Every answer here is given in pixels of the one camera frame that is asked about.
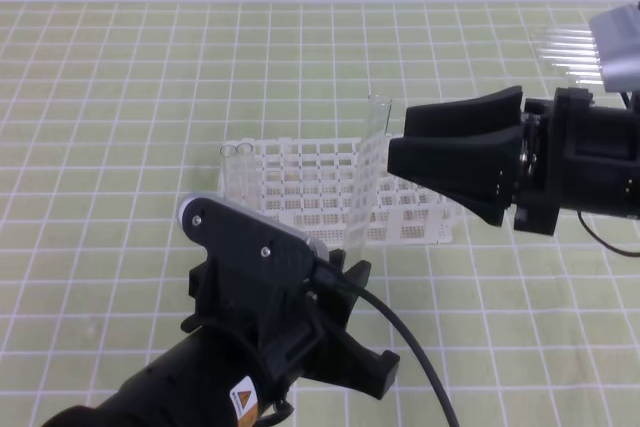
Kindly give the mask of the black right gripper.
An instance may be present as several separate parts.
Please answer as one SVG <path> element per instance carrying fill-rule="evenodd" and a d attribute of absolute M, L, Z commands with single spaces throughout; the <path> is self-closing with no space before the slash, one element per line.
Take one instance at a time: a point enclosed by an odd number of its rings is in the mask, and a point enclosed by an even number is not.
<path fill-rule="evenodd" d="M 586 89 L 559 88 L 551 100 L 525 101 L 523 136 L 522 99 L 513 86 L 409 107 L 405 137 L 389 143 L 387 171 L 492 226 L 502 224 L 514 192 L 522 232 L 554 233 L 562 209 L 637 219 L 639 109 L 597 106 Z"/>

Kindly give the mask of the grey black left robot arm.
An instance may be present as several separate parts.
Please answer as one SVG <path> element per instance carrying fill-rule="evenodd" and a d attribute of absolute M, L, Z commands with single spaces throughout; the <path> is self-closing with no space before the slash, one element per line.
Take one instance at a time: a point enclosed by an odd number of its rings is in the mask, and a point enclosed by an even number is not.
<path fill-rule="evenodd" d="M 346 325 L 371 265 L 349 270 L 333 250 L 318 261 L 320 285 L 296 293 L 293 317 L 261 346 L 249 316 L 211 304 L 197 307 L 182 325 L 187 337 L 127 379 L 96 407 L 76 405 L 47 420 L 49 426 L 277 426 L 294 412 L 287 395 L 299 378 L 382 399 L 394 383 L 400 358 L 356 341 Z"/>

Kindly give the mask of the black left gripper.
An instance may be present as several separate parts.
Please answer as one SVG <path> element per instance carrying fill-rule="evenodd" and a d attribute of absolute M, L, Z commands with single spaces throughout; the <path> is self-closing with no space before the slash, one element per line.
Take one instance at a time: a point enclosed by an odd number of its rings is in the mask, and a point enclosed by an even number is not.
<path fill-rule="evenodd" d="M 267 255 L 260 247 L 207 248 L 189 272 L 195 310 L 181 328 L 203 342 L 211 377 L 250 377 L 262 397 L 283 397 L 300 378 L 384 397 L 400 357 L 346 331 L 358 298 L 352 286 L 366 287 L 371 264 L 345 269 L 345 261 L 342 249 L 324 260 L 309 246 L 272 246 Z"/>

